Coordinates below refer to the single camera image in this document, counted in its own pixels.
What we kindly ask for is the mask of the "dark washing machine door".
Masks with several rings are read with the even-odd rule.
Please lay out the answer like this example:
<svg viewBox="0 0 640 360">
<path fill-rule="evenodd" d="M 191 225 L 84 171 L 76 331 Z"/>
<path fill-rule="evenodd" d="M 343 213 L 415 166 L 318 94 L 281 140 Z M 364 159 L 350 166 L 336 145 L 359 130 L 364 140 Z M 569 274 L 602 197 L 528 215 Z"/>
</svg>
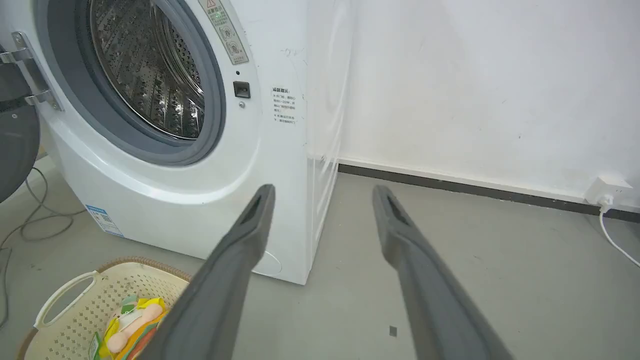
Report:
<svg viewBox="0 0 640 360">
<path fill-rule="evenodd" d="M 28 178 L 41 145 L 41 124 L 26 98 L 30 86 L 18 64 L 0 61 L 0 203 Z"/>
</svg>

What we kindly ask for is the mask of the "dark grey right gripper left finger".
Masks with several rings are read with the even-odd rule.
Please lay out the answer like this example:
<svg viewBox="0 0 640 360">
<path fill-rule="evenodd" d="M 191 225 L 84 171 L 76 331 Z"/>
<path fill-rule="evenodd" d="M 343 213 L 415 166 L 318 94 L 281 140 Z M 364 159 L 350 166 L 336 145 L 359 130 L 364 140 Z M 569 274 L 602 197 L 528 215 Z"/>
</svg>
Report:
<svg viewBox="0 0 640 360">
<path fill-rule="evenodd" d="M 260 186 L 138 360 L 233 360 L 250 276 L 265 255 L 276 190 Z"/>
</svg>

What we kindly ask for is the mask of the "colourful plush toy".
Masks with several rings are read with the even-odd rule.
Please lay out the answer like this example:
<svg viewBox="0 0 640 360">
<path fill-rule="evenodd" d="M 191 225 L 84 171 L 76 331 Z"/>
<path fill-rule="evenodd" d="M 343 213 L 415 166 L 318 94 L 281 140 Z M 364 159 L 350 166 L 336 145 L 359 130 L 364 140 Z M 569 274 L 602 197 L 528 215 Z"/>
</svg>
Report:
<svg viewBox="0 0 640 360">
<path fill-rule="evenodd" d="M 137 360 L 168 312 L 162 297 L 125 297 L 104 333 L 94 333 L 87 360 Z"/>
</svg>

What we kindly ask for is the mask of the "white front-load washing machine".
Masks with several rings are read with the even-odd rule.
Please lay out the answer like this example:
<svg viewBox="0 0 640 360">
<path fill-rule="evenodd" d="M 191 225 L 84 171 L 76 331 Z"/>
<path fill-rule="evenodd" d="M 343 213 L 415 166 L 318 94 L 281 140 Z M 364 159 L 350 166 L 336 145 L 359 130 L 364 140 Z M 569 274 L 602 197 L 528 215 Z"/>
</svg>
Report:
<svg viewBox="0 0 640 360">
<path fill-rule="evenodd" d="M 206 259 L 276 189 L 257 274 L 304 285 L 358 0 L 0 0 L 0 94 L 106 233 Z"/>
</svg>

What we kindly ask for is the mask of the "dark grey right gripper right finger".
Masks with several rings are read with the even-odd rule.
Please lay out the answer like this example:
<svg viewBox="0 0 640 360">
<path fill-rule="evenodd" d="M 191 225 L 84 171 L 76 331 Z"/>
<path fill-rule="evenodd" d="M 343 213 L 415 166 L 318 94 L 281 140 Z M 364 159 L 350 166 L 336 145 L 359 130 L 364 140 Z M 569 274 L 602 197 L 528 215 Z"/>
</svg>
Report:
<svg viewBox="0 0 640 360">
<path fill-rule="evenodd" d="M 387 186 L 372 191 L 384 259 L 395 269 L 417 360 L 515 360 Z"/>
</svg>

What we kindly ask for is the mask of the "cream perforated laundry basket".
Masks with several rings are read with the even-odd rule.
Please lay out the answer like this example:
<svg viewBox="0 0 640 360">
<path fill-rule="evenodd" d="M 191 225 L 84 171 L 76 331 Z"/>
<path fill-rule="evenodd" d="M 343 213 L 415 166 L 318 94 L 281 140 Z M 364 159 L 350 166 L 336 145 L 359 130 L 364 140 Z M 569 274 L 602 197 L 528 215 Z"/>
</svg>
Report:
<svg viewBox="0 0 640 360">
<path fill-rule="evenodd" d="M 140 256 L 121 257 L 69 280 L 42 305 L 15 360 L 98 360 L 98 340 L 127 296 L 173 306 L 192 276 Z"/>
</svg>

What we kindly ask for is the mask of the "white wall power socket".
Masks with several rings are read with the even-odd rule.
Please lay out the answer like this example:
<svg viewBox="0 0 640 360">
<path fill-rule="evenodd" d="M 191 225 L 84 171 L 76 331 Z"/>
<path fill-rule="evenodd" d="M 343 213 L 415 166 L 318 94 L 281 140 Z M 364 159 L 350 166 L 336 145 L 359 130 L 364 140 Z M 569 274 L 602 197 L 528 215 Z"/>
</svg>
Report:
<svg viewBox="0 0 640 360">
<path fill-rule="evenodd" d="M 595 178 L 583 195 L 591 205 L 617 205 L 633 193 L 633 187 L 621 176 L 601 174 Z"/>
</svg>

